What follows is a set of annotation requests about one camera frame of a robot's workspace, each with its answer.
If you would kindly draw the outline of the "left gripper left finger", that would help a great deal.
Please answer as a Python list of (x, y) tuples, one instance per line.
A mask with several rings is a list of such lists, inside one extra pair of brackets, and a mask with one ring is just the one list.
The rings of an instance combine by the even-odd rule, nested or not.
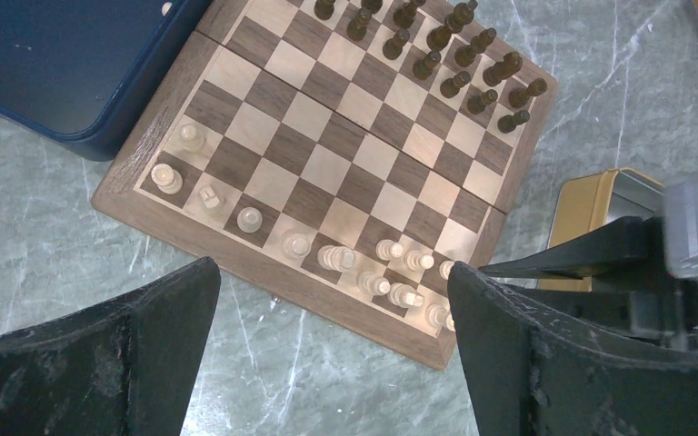
[(177, 435), (221, 286), (204, 257), (0, 336), (0, 435)]

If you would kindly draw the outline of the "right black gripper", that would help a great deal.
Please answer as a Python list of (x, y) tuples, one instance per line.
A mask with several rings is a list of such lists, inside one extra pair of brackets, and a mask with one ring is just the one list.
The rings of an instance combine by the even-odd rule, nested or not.
[(698, 349), (698, 278), (611, 273), (650, 260), (663, 246), (663, 218), (624, 216), (536, 254), (481, 266), (496, 278), (538, 279), (508, 287), (584, 322), (665, 348)]

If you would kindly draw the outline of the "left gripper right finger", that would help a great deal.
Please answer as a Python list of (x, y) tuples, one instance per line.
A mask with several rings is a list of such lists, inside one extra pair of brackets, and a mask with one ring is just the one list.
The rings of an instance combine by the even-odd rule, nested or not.
[(482, 435), (698, 435), (698, 352), (609, 332), (466, 263), (447, 291)]

